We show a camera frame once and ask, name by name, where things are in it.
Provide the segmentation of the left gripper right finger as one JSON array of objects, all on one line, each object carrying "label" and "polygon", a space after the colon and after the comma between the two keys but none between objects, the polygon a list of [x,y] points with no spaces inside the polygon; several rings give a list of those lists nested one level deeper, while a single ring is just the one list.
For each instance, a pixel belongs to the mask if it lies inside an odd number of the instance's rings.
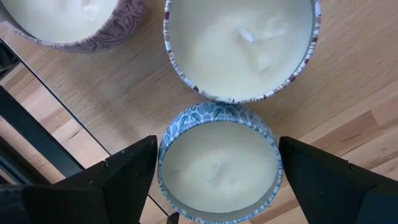
[{"label": "left gripper right finger", "polygon": [[291,137],[279,151],[309,224],[398,224],[398,181]]}]

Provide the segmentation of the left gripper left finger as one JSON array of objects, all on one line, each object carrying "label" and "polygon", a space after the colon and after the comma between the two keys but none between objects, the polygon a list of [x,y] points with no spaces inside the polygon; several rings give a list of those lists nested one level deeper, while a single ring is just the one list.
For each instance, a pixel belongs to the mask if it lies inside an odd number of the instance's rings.
[{"label": "left gripper left finger", "polygon": [[139,224],[157,162],[154,135],[52,185],[0,185],[0,224]]}]

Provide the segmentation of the blue patterned candle tin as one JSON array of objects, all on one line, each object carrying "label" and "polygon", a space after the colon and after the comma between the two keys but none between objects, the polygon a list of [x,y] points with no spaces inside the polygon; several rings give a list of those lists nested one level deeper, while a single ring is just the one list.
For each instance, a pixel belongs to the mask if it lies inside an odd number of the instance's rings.
[{"label": "blue patterned candle tin", "polygon": [[241,105],[202,102],[169,124],[157,180],[170,206],[199,224],[237,224],[265,210],[283,177],[270,127]]}]

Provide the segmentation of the white brown-marked candle tin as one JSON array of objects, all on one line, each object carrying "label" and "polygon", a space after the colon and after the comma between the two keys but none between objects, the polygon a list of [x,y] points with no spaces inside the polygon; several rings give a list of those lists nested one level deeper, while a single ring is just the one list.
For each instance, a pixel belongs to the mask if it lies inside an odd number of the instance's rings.
[{"label": "white brown-marked candle tin", "polygon": [[205,98],[252,103],[287,88],[317,45],[321,0],[165,0],[165,49]]}]

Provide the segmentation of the purple floral candle tin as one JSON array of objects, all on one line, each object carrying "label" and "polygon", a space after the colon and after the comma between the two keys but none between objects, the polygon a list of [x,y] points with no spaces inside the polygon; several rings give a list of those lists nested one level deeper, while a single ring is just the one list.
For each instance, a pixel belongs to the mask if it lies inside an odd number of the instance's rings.
[{"label": "purple floral candle tin", "polygon": [[0,0],[0,23],[41,46],[92,54],[129,40],[145,0]]}]

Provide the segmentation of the wooden riser shelf black legs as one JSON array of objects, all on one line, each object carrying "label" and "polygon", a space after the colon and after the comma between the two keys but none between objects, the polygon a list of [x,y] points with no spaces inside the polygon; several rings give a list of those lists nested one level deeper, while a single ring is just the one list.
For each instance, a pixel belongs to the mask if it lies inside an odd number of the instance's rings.
[{"label": "wooden riser shelf black legs", "polygon": [[[162,136],[203,98],[165,53],[165,0],[146,0],[132,39],[98,54],[41,47],[0,24],[2,38],[109,151]],[[398,180],[398,0],[321,0],[322,26],[305,71],[249,104],[290,136]]]}]

